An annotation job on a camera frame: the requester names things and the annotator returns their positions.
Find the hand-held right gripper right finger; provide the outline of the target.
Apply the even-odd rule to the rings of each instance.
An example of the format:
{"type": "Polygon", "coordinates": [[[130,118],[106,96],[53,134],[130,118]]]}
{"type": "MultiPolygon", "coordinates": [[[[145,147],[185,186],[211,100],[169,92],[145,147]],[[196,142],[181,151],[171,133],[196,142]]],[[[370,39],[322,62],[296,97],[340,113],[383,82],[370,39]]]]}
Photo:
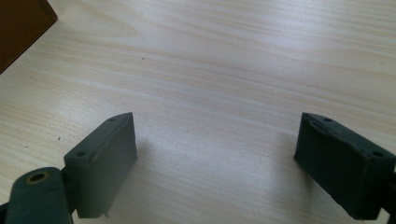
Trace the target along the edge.
{"type": "Polygon", "coordinates": [[[396,155],[346,126],[303,113],[294,159],[353,218],[396,220],[396,155]]]}

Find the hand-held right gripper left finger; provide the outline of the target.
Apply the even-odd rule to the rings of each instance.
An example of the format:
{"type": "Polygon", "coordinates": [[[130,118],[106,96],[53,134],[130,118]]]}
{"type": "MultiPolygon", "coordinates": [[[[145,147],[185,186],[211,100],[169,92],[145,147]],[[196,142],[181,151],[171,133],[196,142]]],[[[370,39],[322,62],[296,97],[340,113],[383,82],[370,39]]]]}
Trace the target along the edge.
{"type": "Polygon", "coordinates": [[[133,114],[105,120],[64,156],[69,209],[80,218],[106,215],[136,159],[133,114]]]}

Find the brown wooden box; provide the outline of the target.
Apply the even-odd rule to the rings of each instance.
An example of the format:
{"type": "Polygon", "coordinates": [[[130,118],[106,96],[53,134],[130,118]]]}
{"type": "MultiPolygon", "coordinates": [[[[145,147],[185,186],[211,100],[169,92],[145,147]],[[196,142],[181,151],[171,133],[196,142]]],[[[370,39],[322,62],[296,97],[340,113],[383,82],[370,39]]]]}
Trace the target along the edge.
{"type": "Polygon", "coordinates": [[[0,74],[57,20],[48,0],[0,0],[0,74]]]}

